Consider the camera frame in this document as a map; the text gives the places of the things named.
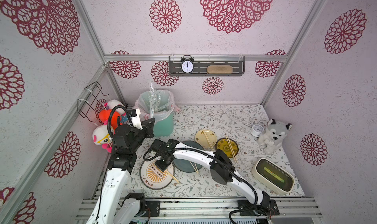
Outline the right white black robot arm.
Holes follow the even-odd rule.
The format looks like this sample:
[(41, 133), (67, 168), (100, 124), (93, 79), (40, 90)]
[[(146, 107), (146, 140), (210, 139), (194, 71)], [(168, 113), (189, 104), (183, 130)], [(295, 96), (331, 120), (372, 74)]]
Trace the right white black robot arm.
[(226, 154), (193, 148), (177, 140), (168, 142), (154, 140), (143, 155), (145, 162), (154, 161), (155, 166), (165, 171), (175, 159), (190, 161), (210, 170), (211, 178), (218, 184), (229, 185), (247, 198), (252, 207), (270, 208), (271, 197), (264, 191), (254, 188), (233, 166)]

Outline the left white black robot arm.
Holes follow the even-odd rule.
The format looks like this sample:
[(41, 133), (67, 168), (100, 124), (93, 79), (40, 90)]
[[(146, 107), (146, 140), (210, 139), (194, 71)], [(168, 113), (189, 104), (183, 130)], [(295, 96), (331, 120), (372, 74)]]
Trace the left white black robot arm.
[(113, 151), (100, 197), (87, 221), (88, 224), (114, 223), (122, 190), (131, 178), (137, 159), (136, 152), (146, 138), (154, 137), (154, 124), (155, 119), (151, 118), (141, 122), (141, 129), (124, 124), (118, 126), (114, 132), (108, 125), (108, 133), (113, 140)]

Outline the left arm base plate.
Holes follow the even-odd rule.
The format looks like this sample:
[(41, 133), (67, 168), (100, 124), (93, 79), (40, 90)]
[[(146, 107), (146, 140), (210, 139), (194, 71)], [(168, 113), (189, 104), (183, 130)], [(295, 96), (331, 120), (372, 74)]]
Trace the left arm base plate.
[(142, 205), (142, 212), (139, 217), (159, 217), (161, 202), (159, 200), (147, 200)]

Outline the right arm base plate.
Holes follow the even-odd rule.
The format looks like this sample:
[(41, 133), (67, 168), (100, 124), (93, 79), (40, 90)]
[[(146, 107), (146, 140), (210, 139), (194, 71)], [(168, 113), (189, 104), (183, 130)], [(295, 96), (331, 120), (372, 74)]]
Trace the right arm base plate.
[(256, 205), (252, 210), (246, 210), (251, 206), (248, 200), (238, 200), (238, 208), (241, 210), (241, 216), (279, 216), (280, 211), (278, 209), (276, 200), (271, 199), (268, 206)]

